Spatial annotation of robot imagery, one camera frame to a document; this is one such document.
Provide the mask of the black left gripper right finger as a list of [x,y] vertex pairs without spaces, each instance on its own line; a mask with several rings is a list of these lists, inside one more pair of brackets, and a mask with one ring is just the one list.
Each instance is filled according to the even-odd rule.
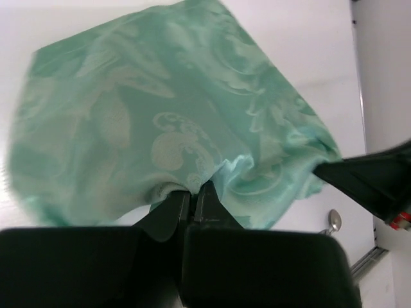
[[360,307],[344,250],[317,233],[247,230],[219,202],[198,194],[184,239],[186,307]]

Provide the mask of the green damask cloth placemat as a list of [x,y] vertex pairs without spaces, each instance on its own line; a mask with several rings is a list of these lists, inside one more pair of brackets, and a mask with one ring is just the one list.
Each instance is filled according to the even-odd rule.
[[53,226],[111,223],[212,182],[270,228],[340,160],[329,130],[219,1],[153,6],[38,50],[13,120],[19,205]]

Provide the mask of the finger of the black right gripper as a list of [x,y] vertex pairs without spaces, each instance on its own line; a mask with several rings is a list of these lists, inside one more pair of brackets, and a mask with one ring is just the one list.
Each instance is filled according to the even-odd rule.
[[313,173],[386,225],[410,224],[410,141],[318,165]]

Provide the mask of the silver metal spoon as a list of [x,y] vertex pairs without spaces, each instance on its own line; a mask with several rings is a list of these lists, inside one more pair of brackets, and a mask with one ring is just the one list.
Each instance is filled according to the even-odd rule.
[[342,218],[337,210],[331,209],[328,213],[328,228],[321,233],[324,235],[331,235],[338,232],[342,227]]

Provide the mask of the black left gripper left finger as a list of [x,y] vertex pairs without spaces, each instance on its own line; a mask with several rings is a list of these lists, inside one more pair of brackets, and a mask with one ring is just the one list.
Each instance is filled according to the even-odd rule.
[[1,232],[2,307],[181,307],[180,237],[190,195],[129,227]]

